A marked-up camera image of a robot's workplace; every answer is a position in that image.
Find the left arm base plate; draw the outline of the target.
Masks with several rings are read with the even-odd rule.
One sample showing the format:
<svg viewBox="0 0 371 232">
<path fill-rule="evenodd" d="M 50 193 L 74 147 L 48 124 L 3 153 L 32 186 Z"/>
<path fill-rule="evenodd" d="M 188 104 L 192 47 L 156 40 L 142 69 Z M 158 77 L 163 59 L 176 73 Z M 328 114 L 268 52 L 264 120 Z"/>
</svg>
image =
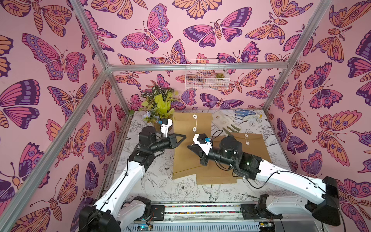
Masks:
<svg viewBox="0 0 371 232">
<path fill-rule="evenodd" d="M 129 213 L 133 221 L 163 221 L 165 216 L 164 205 L 145 205 L 144 211 L 142 209 L 136 210 L 134 213 Z"/>
</svg>

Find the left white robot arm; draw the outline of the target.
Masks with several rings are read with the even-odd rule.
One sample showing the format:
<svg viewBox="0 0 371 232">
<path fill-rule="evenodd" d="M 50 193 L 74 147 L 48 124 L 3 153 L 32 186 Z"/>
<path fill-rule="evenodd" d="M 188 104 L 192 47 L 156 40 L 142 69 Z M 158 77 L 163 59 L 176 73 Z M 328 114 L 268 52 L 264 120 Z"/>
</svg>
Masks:
<svg viewBox="0 0 371 232">
<path fill-rule="evenodd" d="M 122 232 L 136 220 L 149 222 L 153 218 L 151 200 L 135 197 L 128 202 L 127 197 L 155 158 L 167 149 L 177 148 L 186 135 L 172 133 L 159 137 L 155 127 L 147 126 L 138 137 L 123 173 L 100 199 L 80 211 L 80 232 Z"/>
</svg>

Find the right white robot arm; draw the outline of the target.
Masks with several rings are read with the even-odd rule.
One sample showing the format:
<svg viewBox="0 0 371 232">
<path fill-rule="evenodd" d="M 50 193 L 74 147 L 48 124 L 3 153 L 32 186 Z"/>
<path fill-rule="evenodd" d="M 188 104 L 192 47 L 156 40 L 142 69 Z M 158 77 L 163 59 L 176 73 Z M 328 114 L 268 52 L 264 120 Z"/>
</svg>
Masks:
<svg viewBox="0 0 371 232">
<path fill-rule="evenodd" d="M 330 226 L 344 223 L 339 206 L 338 184 L 332 177 L 310 178 L 277 167 L 261 157 L 243 152 L 242 143 L 233 136 L 223 138 L 215 148 L 211 138 L 205 134 L 195 134 L 193 144 L 187 148 L 200 158 L 203 166 L 212 160 L 227 165 L 235 176 L 246 181 L 261 181 L 262 185 L 255 186 L 255 189 L 274 184 L 295 194 L 283 199 L 263 194 L 256 205 L 241 206 L 244 216 L 282 219 L 284 214 L 308 214 Z"/>
</svg>

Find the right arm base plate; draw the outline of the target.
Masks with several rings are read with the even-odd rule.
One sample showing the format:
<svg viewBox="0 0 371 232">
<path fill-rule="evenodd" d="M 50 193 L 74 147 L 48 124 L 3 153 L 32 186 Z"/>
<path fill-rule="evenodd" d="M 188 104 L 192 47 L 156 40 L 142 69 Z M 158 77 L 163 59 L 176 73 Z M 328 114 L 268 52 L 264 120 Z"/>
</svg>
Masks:
<svg viewBox="0 0 371 232">
<path fill-rule="evenodd" d="M 243 219 L 282 219 L 282 214 L 273 214 L 265 207 L 257 204 L 241 204 L 240 211 Z"/>
</svg>

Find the brown kraft file bag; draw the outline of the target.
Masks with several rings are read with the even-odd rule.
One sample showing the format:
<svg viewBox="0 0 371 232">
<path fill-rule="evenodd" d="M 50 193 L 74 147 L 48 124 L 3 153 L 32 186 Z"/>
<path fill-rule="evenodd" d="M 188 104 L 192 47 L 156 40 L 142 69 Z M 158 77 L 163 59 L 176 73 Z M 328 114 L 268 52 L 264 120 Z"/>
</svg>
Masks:
<svg viewBox="0 0 371 232">
<path fill-rule="evenodd" d="M 216 166 L 200 167 L 196 173 L 198 185 L 236 184 L 237 178 L 232 176 L 232 170 L 223 171 Z"/>
</svg>

